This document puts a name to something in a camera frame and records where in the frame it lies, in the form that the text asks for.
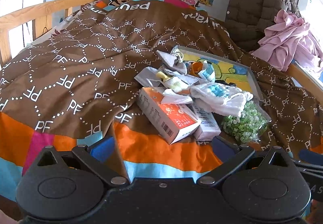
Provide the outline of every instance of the barcode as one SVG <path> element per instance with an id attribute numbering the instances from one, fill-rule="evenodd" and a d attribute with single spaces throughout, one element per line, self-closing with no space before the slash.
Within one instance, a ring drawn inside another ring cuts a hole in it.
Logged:
<path id="1" fill-rule="evenodd" d="M 169 136 L 172 136 L 173 135 L 174 132 L 169 128 L 168 125 L 166 125 L 165 122 L 162 123 L 162 128 L 163 128 L 163 130 L 165 130 L 165 132 L 167 133 L 167 135 L 169 135 Z"/>
<path id="2" fill-rule="evenodd" d="M 204 112 L 197 112 L 197 114 L 199 114 L 199 118 L 201 119 L 201 124 L 204 126 L 208 126 L 208 127 L 214 127 L 215 124 L 212 120 L 210 120 L 210 117 L 208 115 L 206 115 Z"/>

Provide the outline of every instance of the pink patch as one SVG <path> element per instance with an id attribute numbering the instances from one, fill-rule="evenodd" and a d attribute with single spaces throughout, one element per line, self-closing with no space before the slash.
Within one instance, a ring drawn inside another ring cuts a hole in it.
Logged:
<path id="1" fill-rule="evenodd" d="M 181 8 L 189 8 L 190 5 L 181 0 L 164 0 L 166 3 L 173 4 Z"/>
<path id="2" fill-rule="evenodd" d="M 47 145 L 52 145 L 54 142 L 54 135 L 34 132 L 31 138 L 27 158 L 24 168 L 22 169 L 22 175 L 24 175 L 30 165 L 33 163 L 39 152 Z"/>

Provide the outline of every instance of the cardboard box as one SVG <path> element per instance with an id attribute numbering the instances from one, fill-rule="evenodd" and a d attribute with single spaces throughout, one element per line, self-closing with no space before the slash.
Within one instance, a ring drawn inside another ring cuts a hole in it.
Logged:
<path id="1" fill-rule="evenodd" d="M 164 87 L 141 89 L 137 105 L 168 144 L 191 135 L 200 125 L 186 105 L 161 104 Z"/>
<path id="2" fill-rule="evenodd" d="M 204 111 L 204 109 L 194 103 L 189 105 L 189 107 L 194 112 L 197 120 L 201 121 L 201 124 L 193 134 L 196 141 L 212 141 L 215 136 L 220 135 L 221 129 L 212 113 Z"/>

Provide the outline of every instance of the orange box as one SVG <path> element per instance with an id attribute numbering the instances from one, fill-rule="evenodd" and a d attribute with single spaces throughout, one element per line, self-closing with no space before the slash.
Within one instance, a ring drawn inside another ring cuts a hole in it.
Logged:
<path id="1" fill-rule="evenodd" d="M 168 144 L 194 133 L 201 121 L 186 105 L 161 104 L 164 87 L 141 89 L 137 105 Z"/>

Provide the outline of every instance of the white box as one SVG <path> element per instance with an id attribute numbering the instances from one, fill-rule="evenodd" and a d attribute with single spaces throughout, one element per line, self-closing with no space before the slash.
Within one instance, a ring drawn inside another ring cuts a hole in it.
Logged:
<path id="1" fill-rule="evenodd" d="M 193 134 L 196 141 L 212 141 L 215 136 L 220 135 L 221 129 L 212 113 L 205 112 L 204 109 L 194 103 L 188 106 L 194 112 L 196 118 L 201 121 Z"/>

